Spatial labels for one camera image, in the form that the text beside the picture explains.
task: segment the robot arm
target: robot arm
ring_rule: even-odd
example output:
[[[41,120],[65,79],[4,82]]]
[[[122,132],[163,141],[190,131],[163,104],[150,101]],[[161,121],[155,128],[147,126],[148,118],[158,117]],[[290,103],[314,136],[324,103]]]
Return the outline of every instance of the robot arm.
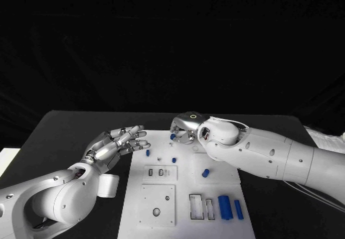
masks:
[[[210,117],[193,128],[187,127],[192,124],[176,123],[181,119],[193,121],[192,115],[196,113],[187,112],[173,119],[170,131],[176,127],[192,130],[213,160],[228,162],[258,177],[306,185],[345,204],[345,154],[306,146],[245,125],[238,128],[226,119]]]
[[[49,239],[65,232],[89,214],[96,196],[114,197],[118,177],[103,174],[119,156],[150,144],[142,126],[103,132],[89,143],[80,162],[0,190],[0,239]],[[43,222],[34,227],[24,215],[31,198]]]

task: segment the blue cylinder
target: blue cylinder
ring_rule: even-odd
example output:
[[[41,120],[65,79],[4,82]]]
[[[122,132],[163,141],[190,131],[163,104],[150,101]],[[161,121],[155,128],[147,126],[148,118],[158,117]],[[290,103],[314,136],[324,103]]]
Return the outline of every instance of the blue cylinder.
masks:
[[[220,209],[220,218],[223,220],[232,219],[233,216],[232,216],[232,210],[231,210],[228,196],[225,196],[225,195],[219,196],[218,197],[218,202],[219,202],[219,209]]]
[[[242,220],[242,210],[241,210],[241,205],[238,200],[235,200],[235,211],[236,211],[238,219]]]
[[[209,170],[205,169],[205,171],[203,171],[203,173],[202,173],[203,178],[207,176],[207,174],[209,174]]]

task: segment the black curtain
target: black curtain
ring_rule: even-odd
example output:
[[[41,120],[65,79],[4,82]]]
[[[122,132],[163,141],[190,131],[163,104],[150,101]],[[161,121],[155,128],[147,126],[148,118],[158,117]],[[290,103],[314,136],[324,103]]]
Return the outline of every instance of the black curtain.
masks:
[[[50,110],[294,115],[345,131],[342,1],[5,4],[2,146]]]

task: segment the black table surface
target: black table surface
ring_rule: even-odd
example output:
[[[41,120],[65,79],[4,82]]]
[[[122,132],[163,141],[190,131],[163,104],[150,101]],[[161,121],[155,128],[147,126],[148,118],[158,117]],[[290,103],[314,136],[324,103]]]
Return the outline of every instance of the black table surface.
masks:
[[[101,132],[138,124],[150,130],[168,130],[176,115],[177,113],[50,111],[2,173],[0,189],[67,168],[79,161],[89,141]],[[249,127],[316,146],[295,117],[207,115],[236,120]],[[56,238],[116,238],[129,165],[131,155],[125,155],[108,172],[119,176],[116,197],[98,197],[88,217]],[[290,188],[282,181],[259,178],[241,170],[238,172],[256,239],[345,238],[342,212]]]

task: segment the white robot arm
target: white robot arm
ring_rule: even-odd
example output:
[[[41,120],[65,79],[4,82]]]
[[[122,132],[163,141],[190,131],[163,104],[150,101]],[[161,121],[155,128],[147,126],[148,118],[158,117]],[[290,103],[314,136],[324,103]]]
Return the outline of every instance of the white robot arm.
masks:
[[[345,204],[345,154],[306,146],[242,123],[238,128],[231,122],[239,123],[186,112],[171,121],[170,132],[186,130],[173,140],[189,144],[197,139],[213,160],[258,177],[306,185]]]
[[[96,196],[115,197],[118,176],[105,174],[119,156],[145,149],[150,144],[142,126],[99,134],[89,143],[80,162],[0,190],[0,239],[50,239],[89,214]],[[43,222],[31,225],[24,204],[31,198],[34,213]]]

